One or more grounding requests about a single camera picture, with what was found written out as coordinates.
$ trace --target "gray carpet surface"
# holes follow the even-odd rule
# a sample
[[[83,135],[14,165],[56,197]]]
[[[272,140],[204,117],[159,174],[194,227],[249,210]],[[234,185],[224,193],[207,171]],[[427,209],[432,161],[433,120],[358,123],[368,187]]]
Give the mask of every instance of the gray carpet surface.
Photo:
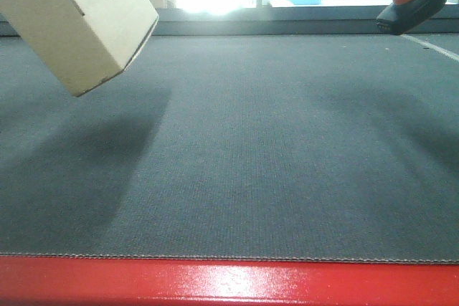
[[[21,39],[0,65],[0,254],[459,262],[459,64],[432,49],[154,37],[81,98]]]

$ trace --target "blue object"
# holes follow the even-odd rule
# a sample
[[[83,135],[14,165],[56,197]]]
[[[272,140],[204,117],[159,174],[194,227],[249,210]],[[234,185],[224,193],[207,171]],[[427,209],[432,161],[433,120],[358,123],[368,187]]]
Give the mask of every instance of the blue object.
[[[319,5],[322,0],[288,0],[293,5]]]

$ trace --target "gray conveyor belt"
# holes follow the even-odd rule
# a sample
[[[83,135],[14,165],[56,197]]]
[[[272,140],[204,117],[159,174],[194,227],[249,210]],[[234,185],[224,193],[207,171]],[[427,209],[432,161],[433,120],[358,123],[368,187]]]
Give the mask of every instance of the gray conveyor belt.
[[[433,49],[154,37],[81,98],[20,38],[0,66],[0,254],[459,262],[459,64]]]

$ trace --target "red edge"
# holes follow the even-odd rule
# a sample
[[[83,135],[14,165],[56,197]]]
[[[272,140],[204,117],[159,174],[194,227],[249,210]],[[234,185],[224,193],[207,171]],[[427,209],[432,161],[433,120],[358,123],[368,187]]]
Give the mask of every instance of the red edge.
[[[0,305],[459,305],[459,265],[0,257]]]

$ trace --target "white line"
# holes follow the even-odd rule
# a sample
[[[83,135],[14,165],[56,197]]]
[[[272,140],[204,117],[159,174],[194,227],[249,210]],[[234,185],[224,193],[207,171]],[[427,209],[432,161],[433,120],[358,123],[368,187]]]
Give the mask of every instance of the white line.
[[[451,52],[451,51],[449,51],[449,50],[447,50],[445,48],[436,46],[435,44],[432,44],[430,42],[422,41],[421,39],[417,39],[416,37],[413,37],[413,36],[410,36],[410,35],[404,34],[404,35],[402,35],[402,37],[405,38],[405,39],[408,39],[408,40],[410,40],[410,41],[412,41],[414,43],[418,43],[421,46],[433,49],[436,52],[439,52],[440,54],[443,54],[443,55],[449,57],[450,59],[453,59],[453,60],[459,62],[459,54],[453,53],[453,52]]]

